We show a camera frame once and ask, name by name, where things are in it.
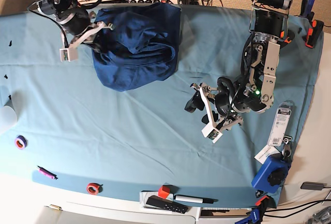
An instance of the red cube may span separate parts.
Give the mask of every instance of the red cube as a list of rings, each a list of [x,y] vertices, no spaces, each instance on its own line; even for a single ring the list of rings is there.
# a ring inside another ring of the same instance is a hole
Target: red cube
[[[163,199],[166,199],[168,197],[168,195],[170,194],[170,189],[166,186],[162,186],[160,189],[159,189],[159,197],[162,197]]]

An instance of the blue towel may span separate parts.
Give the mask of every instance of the blue towel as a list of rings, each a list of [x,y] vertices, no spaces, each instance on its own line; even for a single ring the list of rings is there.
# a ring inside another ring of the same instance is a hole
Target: blue towel
[[[113,23],[97,37],[101,53],[93,52],[101,83],[127,91],[153,81],[163,81],[176,69],[180,9],[156,3],[146,7],[102,9],[96,22]]]

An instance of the blue clamp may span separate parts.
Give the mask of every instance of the blue clamp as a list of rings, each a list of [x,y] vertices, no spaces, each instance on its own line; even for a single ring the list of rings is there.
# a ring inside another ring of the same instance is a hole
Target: blue clamp
[[[250,215],[240,221],[235,222],[235,224],[246,224],[246,223],[257,223],[260,220],[260,211],[255,208],[250,212]]]

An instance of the remote control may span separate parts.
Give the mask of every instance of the remote control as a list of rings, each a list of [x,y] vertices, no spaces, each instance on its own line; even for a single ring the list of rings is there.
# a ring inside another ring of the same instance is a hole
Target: remote control
[[[172,212],[178,212],[178,213],[182,213],[182,214],[186,213],[186,211],[188,210],[187,206],[184,206],[184,205],[176,203],[176,202],[164,201],[160,197],[149,197],[146,204],[154,206],[154,207],[159,207],[163,210],[169,210]]]

